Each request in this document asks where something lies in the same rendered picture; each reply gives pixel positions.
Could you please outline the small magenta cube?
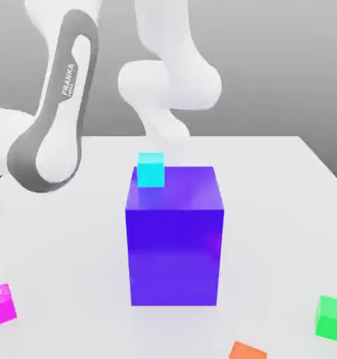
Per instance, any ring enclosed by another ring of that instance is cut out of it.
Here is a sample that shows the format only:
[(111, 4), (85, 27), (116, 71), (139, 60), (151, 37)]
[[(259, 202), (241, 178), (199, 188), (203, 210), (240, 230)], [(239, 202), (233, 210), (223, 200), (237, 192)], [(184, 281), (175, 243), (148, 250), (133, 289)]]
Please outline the small magenta cube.
[(0, 324), (17, 318), (9, 284), (0, 286)]

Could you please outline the small cyan cube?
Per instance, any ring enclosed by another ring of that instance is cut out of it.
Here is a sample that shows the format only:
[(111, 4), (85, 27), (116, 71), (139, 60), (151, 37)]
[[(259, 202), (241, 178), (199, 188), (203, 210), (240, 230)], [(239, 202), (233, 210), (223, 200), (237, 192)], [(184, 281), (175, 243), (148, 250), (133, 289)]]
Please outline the small cyan cube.
[(164, 154), (141, 152), (137, 165), (138, 186), (140, 188), (164, 187)]

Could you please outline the small orange cube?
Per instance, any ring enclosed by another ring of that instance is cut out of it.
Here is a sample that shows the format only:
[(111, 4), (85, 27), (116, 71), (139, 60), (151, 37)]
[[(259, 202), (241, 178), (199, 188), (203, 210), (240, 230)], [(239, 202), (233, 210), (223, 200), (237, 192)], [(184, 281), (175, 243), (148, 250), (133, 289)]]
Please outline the small orange cube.
[(236, 341), (232, 346), (228, 359), (267, 359), (267, 353)]

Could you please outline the small green cube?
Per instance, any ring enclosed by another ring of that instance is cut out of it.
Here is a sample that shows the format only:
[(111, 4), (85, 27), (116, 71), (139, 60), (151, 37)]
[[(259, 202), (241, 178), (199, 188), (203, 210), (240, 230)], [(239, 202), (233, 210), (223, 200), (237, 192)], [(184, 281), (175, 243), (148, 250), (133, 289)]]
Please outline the small green cube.
[(315, 314), (315, 334), (337, 341), (337, 299), (325, 295), (319, 297)]

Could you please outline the large purple box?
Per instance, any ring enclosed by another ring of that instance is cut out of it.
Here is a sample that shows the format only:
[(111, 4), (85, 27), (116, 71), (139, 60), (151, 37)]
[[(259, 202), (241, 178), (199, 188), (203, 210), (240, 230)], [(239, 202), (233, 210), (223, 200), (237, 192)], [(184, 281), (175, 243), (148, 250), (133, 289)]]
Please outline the large purple box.
[(211, 166), (167, 167), (162, 188), (138, 187), (134, 172), (125, 208), (132, 305), (216, 305), (224, 213)]

